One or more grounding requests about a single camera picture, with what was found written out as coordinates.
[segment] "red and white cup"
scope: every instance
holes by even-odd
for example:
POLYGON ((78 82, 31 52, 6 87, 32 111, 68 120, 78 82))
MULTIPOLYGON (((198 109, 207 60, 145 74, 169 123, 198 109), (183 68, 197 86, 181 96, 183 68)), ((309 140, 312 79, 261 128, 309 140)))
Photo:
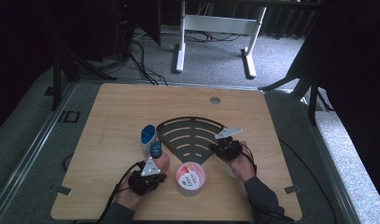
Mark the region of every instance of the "red and white cup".
POLYGON ((177 189, 181 194, 188 197, 197 195, 205 181, 204 168, 194 161, 185 162, 176 172, 177 189))

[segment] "wooden table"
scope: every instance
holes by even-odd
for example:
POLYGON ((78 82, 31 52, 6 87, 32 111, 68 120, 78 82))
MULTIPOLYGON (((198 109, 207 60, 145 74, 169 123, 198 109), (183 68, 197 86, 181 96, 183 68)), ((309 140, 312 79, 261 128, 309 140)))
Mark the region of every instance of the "wooden table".
MULTIPOLYGON (((104 84, 96 97, 51 215, 56 219, 97 219, 124 172, 143 160, 140 133, 148 124, 178 117, 212 119, 229 128, 243 128, 233 136, 247 141, 258 164, 258 177, 276 194, 286 215, 302 217, 288 167, 274 125, 259 91, 104 84), (218 97, 219 105, 210 98, 218 97)), ((204 162, 206 183, 195 197, 176 189, 176 170, 182 164, 171 157, 168 178, 138 207, 137 220, 252 220, 246 192, 231 169, 216 155, 204 162)))

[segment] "stand leg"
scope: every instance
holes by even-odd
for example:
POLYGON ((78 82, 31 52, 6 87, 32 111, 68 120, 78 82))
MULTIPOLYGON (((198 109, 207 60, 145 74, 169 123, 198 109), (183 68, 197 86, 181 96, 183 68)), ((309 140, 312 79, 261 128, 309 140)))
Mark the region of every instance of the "stand leg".
POLYGON ((253 53, 254 45, 256 44, 256 41, 257 41, 257 37, 259 36, 262 20, 265 15, 265 10, 266 10, 266 7, 262 7, 257 13, 258 15, 257 23, 254 27, 254 32, 251 36, 248 48, 244 48, 242 50, 244 62, 246 65, 246 70, 247 70, 247 74, 249 78, 255 78, 257 76, 252 53, 253 53))
POLYGON ((186 53, 186 43, 184 42, 185 32, 186 32, 186 2, 181 2, 181 24, 180 24, 180 45, 178 46, 178 54, 177 54, 177 65, 176 71, 178 73, 183 72, 184 70, 184 55, 186 53))
POLYGON ((77 56, 73 51, 71 51, 70 49, 66 49, 66 52, 67 54, 70 56, 70 58, 73 60, 73 61, 76 61, 77 63, 80 63, 82 66, 86 67, 87 69, 89 69, 90 71, 93 71, 97 76, 99 76, 100 78, 102 79, 106 79, 106 80, 117 80, 116 77, 112 77, 112 76, 109 76, 107 75, 106 73, 100 71, 99 69, 97 69, 95 66, 93 66, 92 64, 88 63, 87 61, 83 60, 82 58, 80 58, 79 56, 77 56))
POLYGON ((302 77, 298 81, 297 85, 294 87, 294 90, 291 94, 293 94, 295 97, 302 98, 306 94, 306 92, 309 90, 309 88, 312 86, 312 82, 314 82, 312 77, 302 77))
POLYGON ((309 100, 309 108, 308 108, 308 118, 310 119, 311 123, 316 126, 316 104, 317 104, 317 92, 318 92, 318 86, 316 82, 312 85, 311 88, 311 96, 309 100))

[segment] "sleeve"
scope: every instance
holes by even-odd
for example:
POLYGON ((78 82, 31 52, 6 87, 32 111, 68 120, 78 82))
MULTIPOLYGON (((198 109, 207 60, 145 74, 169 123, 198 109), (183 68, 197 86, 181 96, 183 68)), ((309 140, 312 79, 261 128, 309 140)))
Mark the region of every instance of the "sleeve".
POLYGON ((134 218, 134 210, 120 203, 112 203, 101 224, 129 224, 134 218))
POLYGON ((268 223, 268 224, 287 224, 293 223, 292 221, 282 220, 267 215, 272 212, 279 215, 285 214, 285 209, 279 205, 276 194, 262 183, 256 176, 248 179, 245 183, 245 189, 252 204, 251 210, 255 223, 268 223))

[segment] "black tripod leg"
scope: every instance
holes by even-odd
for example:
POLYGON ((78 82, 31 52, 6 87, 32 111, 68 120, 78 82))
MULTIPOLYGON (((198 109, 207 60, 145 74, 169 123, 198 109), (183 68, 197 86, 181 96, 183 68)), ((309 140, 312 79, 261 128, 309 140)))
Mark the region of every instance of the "black tripod leg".
POLYGON ((259 87, 259 91, 272 91, 286 83, 289 83, 290 81, 294 80, 295 77, 284 77, 275 83, 272 83, 271 85, 265 86, 265 87, 259 87))
POLYGON ((95 66, 92 64, 88 63, 87 61, 83 60, 79 56, 77 56, 73 51, 70 49, 66 49, 66 52, 69 54, 69 56, 76 61, 77 63, 80 63, 82 66, 86 67, 87 69, 91 70, 94 72, 97 76, 101 77, 102 79, 107 79, 107 80, 117 80, 116 77, 109 76, 108 74, 100 71, 97 69, 95 66))
POLYGON ((291 94, 293 94, 295 97, 299 97, 299 98, 304 97, 306 92, 311 87, 312 81, 313 81, 313 79, 311 77, 300 78, 300 81, 298 81, 297 85, 295 86, 295 88, 291 94))
POLYGON ((317 92, 318 86, 316 82, 312 85, 311 96, 309 99, 309 108, 308 108, 308 118, 311 120, 311 123, 316 126, 316 104, 317 104, 317 92))

